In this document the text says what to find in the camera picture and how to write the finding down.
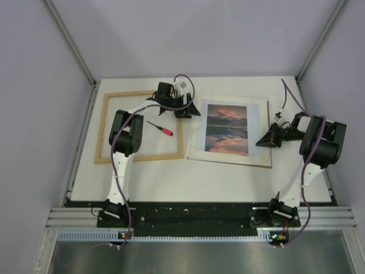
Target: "white table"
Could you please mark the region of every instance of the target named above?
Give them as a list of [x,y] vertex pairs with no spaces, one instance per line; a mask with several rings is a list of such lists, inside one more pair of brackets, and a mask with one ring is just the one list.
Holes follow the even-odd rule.
[[[283,77],[300,99],[294,77]],[[192,78],[198,94],[242,96],[266,99],[270,119],[282,106],[284,89],[281,77]],[[172,78],[103,79],[90,121],[71,200],[106,200],[111,182],[111,165],[94,164],[95,145],[105,93],[151,90]],[[290,95],[283,117],[290,121],[300,109]],[[184,147],[190,120],[184,120]],[[133,163],[129,185],[130,201],[143,202],[268,202],[292,176],[301,157],[300,142],[284,142],[272,149],[273,168],[259,168],[202,162],[166,160]],[[330,202],[324,176],[312,182],[306,192],[310,202]]]

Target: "picture frame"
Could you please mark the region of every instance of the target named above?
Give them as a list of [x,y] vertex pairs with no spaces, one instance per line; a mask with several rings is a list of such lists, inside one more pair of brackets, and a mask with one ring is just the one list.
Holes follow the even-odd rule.
[[190,123],[186,157],[271,168],[271,150],[256,142],[269,129],[269,102],[263,99],[203,95],[200,117]]
[[[98,139],[96,142],[96,148],[95,148],[95,156],[94,156],[94,163],[95,164],[109,164],[111,163],[111,159],[108,155],[105,155],[106,147],[109,147],[110,145],[104,142],[108,142],[108,136],[109,131],[106,129],[106,124],[112,123],[113,115],[117,109],[113,111],[113,113],[110,113],[108,111],[108,106],[110,105],[110,101],[113,98],[123,98],[123,100],[127,98],[137,98],[139,97],[150,97],[155,92],[155,90],[144,90],[144,91],[129,91],[129,92],[118,92],[118,93],[106,93],[104,94],[103,98],[103,106],[102,106],[102,112],[100,114],[100,123],[99,123],[99,129],[98,129]],[[161,119],[161,122],[169,122],[169,126],[173,127],[172,123],[175,124],[175,129],[173,130],[173,136],[164,136],[164,134],[156,129],[156,131],[153,131],[155,136],[159,136],[159,139],[166,139],[167,142],[164,143],[176,143],[176,152],[167,151],[163,152],[162,154],[152,154],[152,155],[143,155],[140,154],[141,150],[143,150],[143,145],[146,143],[146,137],[147,135],[144,135],[142,139],[142,146],[140,148],[140,151],[137,152],[137,155],[134,157],[134,162],[147,162],[147,161],[157,161],[157,160],[175,160],[175,159],[183,159],[184,158],[184,141],[183,141],[183,124],[181,119],[176,119],[174,114],[172,112],[166,112],[164,119]],[[145,127],[148,127],[151,129],[151,125],[145,124],[146,121],[144,120],[144,132]]]

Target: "photograph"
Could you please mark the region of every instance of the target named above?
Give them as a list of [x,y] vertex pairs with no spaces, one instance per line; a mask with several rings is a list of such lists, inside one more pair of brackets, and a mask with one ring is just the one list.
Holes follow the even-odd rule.
[[208,104],[205,151],[249,156],[246,106]]

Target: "purple cable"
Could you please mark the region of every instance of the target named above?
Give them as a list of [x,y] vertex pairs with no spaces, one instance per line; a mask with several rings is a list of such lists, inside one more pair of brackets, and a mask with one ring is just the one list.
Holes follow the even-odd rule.
[[[319,134],[318,134],[317,140],[315,141],[314,147],[310,151],[309,156],[308,156],[307,160],[305,161],[303,169],[302,169],[302,176],[301,176],[301,185],[302,186],[304,186],[304,175],[305,175],[306,168],[307,168],[308,164],[310,163],[310,160],[312,159],[315,150],[319,146],[319,142],[321,141],[321,136],[323,135],[323,132],[325,131],[326,117],[321,116],[321,118],[323,118],[322,125],[321,125],[321,130],[319,130]],[[301,192],[302,192],[303,202],[305,203],[306,207],[308,208],[308,218],[307,218],[305,224],[303,225],[303,227],[299,230],[299,232],[291,240],[289,240],[286,244],[284,244],[285,247],[288,246],[289,244],[291,244],[292,242],[294,242],[303,233],[304,229],[306,229],[306,227],[308,226],[309,221],[310,221],[311,210],[310,210],[309,203],[307,202],[307,200],[305,198],[304,188],[303,187],[301,189]]]
[[281,79],[281,82],[283,82],[284,85],[284,89],[285,89],[285,100],[284,100],[284,104],[283,107],[281,109],[284,109],[285,105],[286,105],[286,97],[287,97],[287,92],[290,93],[291,97],[293,97],[294,101],[297,103],[298,107],[301,108],[301,110],[307,114],[308,116],[311,116],[309,114],[309,112],[298,102],[298,100],[296,99],[296,97],[294,96],[294,94],[291,92],[290,88],[287,86],[287,84],[285,83],[284,79]]
[[[121,195],[121,197],[123,198],[123,201],[125,203],[125,206],[127,208],[127,212],[128,212],[128,234],[129,235],[131,233],[131,228],[132,228],[132,214],[131,214],[131,208],[129,207],[129,204],[128,204],[128,201],[127,199],[125,198],[124,194],[123,194],[123,191],[121,190],[121,187],[120,187],[120,184],[119,184],[119,179],[118,179],[118,172],[116,170],[116,166],[115,166],[115,162],[114,162],[114,157],[113,157],[113,151],[114,151],[114,148],[115,148],[115,144],[116,144],[116,141],[118,139],[118,137],[120,136],[121,132],[124,130],[124,128],[127,126],[127,124],[129,123],[129,121],[133,118],[133,116],[135,114],[137,114],[138,112],[142,111],[142,110],[145,110],[146,108],[150,108],[150,107],[162,107],[166,110],[172,110],[172,111],[176,111],[176,110],[183,110],[185,108],[187,108],[188,106],[190,106],[192,103],[193,103],[193,100],[194,100],[194,97],[195,97],[195,86],[194,86],[194,83],[193,81],[190,79],[190,77],[188,77],[187,75],[185,74],[177,74],[173,80],[175,81],[177,77],[180,77],[180,76],[183,76],[185,78],[187,78],[187,80],[189,80],[190,84],[192,85],[193,87],[193,95],[192,95],[192,100],[186,104],[184,107],[179,107],[179,108],[173,108],[173,107],[167,107],[167,106],[162,106],[160,104],[150,104],[149,106],[146,106],[146,107],[142,107],[138,110],[136,110],[135,112],[133,112],[131,114],[131,116],[128,117],[128,119],[125,121],[125,123],[122,125],[122,127],[120,128],[120,130],[118,131],[118,133],[115,135],[114,137],[114,140],[113,140],[113,143],[112,143],[112,146],[111,146],[111,150],[110,150],[110,158],[112,160],[112,166],[113,166],[113,170],[114,170],[114,174],[115,174],[115,180],[116,180],[116,184],[117,184],[117,187],[118,187],[118,190],[119,190],[119,193]],[[128,237],[125,238],[125,241],[123,242],[123,244],[120,245],[120,247],[123,247],[126,245],[126,243],[128,242]],[[86,249],[85,251],[81,252],[79,255],[77,255],[74,259],[72,259],[70,262],[68,262],[67,264],[61,264],[60,263],[60,260],[59,260],[59,257],[58,257],[58,264],[62,267],[62,268],[67,268],[69,267],[71,264],[73,264],[74,262],[76,262],[79,258],[81,258],[84,254],[86,254],[87,252],[89,252],[90,250],[94,249],[95,247],[99,247],[101,245],[109,245],[107,243],[99,243],[99,244],[95,244],[91,247],[89,247],[88,249]]]

